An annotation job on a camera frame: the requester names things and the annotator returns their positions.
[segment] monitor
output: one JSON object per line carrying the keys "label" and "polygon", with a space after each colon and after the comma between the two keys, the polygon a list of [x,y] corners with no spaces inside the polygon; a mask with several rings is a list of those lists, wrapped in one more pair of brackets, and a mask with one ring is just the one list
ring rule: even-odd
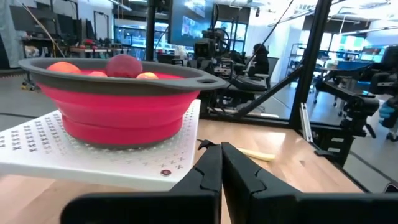
{"label": "monitor", "polygon": [[211,27],[213,0],[173,0],[169,13],[170,44],[193,46]]}
{"label": "monitor", "polygon": [[[36,9],[36,8],[29,8],[31,13],[39,20],[41,24],[47,29],[49,34],[60,34],[60,26],[58,23],[58,18],[57,15],[51,11],[48,10],[41,10],[41,9]],[[36,29],[38,31],[36,32],[43,32],[40,26],[34,21]]]}
{"label": "monitor", "polygon": [[74,19],[73,20],[73,30],[76,33],[77,39],[79,42],[83,40],[83,21],[82,19]]}
{"label": "monitor", "polygon": [[73,18],[70,16],[57,14],[58,23],[60,24],[61,34],[77,35]]}
{"label": "monitor", "polygon": [[32,16],[19,6],[10,6],[11,18],[16,31],[36,32],[35,21]]}
{"label": "monitor", "polygon": [[[57,21],[57,15],[51,11],[29,8],[30,12],[47,29],[49,34],[59,34],[60,27]],[[44,33],[42,28],[36,23],[32,16],[19,6],[10,6],[12,21],[16,31]]]}
{"label": "monitor", "polygon": [[93,25],[88,19],[86,19],[86,38],[90,40],[96,40]]}

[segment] white platform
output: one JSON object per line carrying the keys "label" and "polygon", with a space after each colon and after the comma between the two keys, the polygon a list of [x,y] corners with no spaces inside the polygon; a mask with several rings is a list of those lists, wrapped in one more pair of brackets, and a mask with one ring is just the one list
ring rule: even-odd
{"label": "white platform", "polygon": [[192,168],[200,100],[174,137],[142,149],[98,149],[69,136],[54,111],[0,133],[0,170],[51,179],[169,190]]}

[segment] yellow object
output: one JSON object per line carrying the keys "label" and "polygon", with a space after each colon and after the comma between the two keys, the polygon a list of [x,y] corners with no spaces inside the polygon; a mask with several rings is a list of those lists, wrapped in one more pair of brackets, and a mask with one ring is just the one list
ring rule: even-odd
{"label": "yellow object", "polygon": [[155,75],[155,74],[152,73],[152,72],[144,72],[144,73],[141,73],[141,74],[139,74],[139,75],[137,76],[137,78],[140,78],[140,79],[159,79],[159,78],[157,77],[157,75]]}
{"label": "yellow object", "polygon": [[238,150],[251,158],[259,159],[262,161],[269,162],[269,161],[272,161],[275,159],[275,155],[273,155],[273,154],[266,154],[266,153],[256,152],[256,151],[247,150],[247,149],[243,149],[243,148],[238,148]]}

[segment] workbench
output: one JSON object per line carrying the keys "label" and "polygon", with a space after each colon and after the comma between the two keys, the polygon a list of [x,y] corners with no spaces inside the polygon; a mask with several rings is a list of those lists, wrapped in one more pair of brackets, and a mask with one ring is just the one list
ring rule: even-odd
{"label": "workbench", "polygon": [[[272,162],[254,159],[261,167],[303,192],[361,192],[343,173],[291,129],[199,120],[198,139],[230,142],[235,147],[272,153]],[[203,154],[197,151],[195,161]],[[58,223],[62,208],[73,198],[93,192],[137,189],[66,180],[6,175],[0,177],[0,223]],[[222,223],[230,223],[223,199]]]}
{"label": "workbench", "polygon": [[118,54],[122,51],[129,51],[129,48],[121,49],[121,48],[112,48],[112,47],[105,47],[105,48],[98,48],[98,49],[82,49],[78,47],[70,47],[70,52],[80,54],[81,58],[100,58],[100,56],[96,54],[107,54],[107,57],[113,57],[114,55]]}

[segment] desk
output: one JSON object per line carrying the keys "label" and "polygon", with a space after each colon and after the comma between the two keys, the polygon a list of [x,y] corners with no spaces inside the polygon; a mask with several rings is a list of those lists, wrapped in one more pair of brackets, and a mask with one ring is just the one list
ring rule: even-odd
{"label": "desk", "polygon": [[[275,153],[271,163],[255,161],[303,192],[360,192],[325,158],[314,155],[312,146],[293,130],[201,120],[198,139]],[[198,151],[196,160],[202,154]],[[0,189],[0,223],[7,224],[58,223],[63,206],[81,194],[133,190],[15,175],[0,177]],[[225,199],[222,209],[222,223],[230,223]]]}
{"label": "desk", "polygon": [[117,49],[117,48],[99,48],[99,49],[81,49],[78,47],[71,47],[69,49],[70,52],[74,52],[74,53],[79,53],[81,58],[90,58],[90,56],[88,56],[89,54],[93,54],[93,53],[111,53],[112,55],[114,55],[115,52],[121,52],[122,50],[126,50],[128,51],[128,49]]}

